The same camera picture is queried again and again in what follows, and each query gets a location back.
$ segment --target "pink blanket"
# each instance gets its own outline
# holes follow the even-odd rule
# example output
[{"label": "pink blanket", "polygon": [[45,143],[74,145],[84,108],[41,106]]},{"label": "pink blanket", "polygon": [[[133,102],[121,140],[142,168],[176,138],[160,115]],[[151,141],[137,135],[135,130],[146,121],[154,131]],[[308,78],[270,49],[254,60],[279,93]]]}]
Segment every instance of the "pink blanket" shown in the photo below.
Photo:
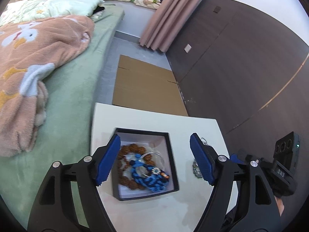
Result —
[{"label": "pink blanket", "polygon": [[42,79],[81,54],[93,29],[75,15],[0,27],[0,156],[32,149],[46,118]]}]

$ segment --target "green bed sheet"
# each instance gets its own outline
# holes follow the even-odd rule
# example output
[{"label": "green bed sheet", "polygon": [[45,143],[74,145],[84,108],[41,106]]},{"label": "green bed sheet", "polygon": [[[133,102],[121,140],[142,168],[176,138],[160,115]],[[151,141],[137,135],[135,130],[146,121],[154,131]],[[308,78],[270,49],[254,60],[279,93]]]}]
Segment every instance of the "green bed sheet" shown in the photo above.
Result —
[{"label": "green bed sheet", "polygon": [[[75,163],[89,154],[95,87],[123,15],[121,7],[106,6],[103,18],[95,23],[87,50],[44,80],[49,93],[47,118],[38,131],[33,150],[10,158],[0,157],[0,194],[25,228],[51,164],[56,160]],[[85,225],[80,203],[75,208],[80,223]]]}]

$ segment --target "baseboard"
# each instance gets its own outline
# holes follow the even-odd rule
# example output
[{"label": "baseboard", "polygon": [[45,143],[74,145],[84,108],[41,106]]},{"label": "baseboard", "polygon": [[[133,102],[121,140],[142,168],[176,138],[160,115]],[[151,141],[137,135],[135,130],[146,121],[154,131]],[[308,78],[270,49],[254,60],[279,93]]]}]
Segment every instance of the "baseboard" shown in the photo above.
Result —
[{"label": "baseboard", "polygon": [[129,34],[126,34],[126,33],[123,33],[123,32],[116,31],[115,37],[121,38],[123,40],[127,40],[129,42],[139,44],[139,37],[137,37],[137,36],[132,36],[132,35],[129,35]]}]

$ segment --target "table top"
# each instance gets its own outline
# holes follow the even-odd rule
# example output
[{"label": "table top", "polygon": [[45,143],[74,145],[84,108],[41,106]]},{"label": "table top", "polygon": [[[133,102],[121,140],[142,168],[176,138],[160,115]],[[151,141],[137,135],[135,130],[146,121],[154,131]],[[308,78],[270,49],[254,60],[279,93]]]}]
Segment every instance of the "table top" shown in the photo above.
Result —
[{"label": "table top", "polygon": [[[200,220],[210,198],[212,186],[194,176],[194,160],[189,139],[192,133],[206,139],[218,155],[229,157],[222,134],[215,119],[193,118],[135,110],[96,103],[92,125],[91,154],[105,146],[115,128],[168,132],[179,191],[142,200],[119,201],[112,196],[111,175],[98,187],[98,192],[117,232],[192,232]],[[234,182],[228,211],[237,201]]]}]

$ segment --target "open box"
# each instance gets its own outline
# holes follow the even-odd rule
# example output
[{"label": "open box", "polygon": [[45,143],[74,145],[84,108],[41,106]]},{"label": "open box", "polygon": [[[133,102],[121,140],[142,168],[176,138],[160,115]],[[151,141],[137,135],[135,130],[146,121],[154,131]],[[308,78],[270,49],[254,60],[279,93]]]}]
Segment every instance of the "open box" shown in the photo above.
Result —
[{"label": "open box", "polygon": [[120,136],[121,146],[136,143],[138,146],[150,147],[154,149],[164,160],[165,172],[170,176],[169,184],[162,192],[151,192],[149,189],[131,190],[119,184],[117,162],[112,167],[112,189],[113,196],[118,200],[136,200],[159,196],[179,190],[177,173],[171,143],[168,133],[152,132],[132,129],[116,128],[115,133]]}]

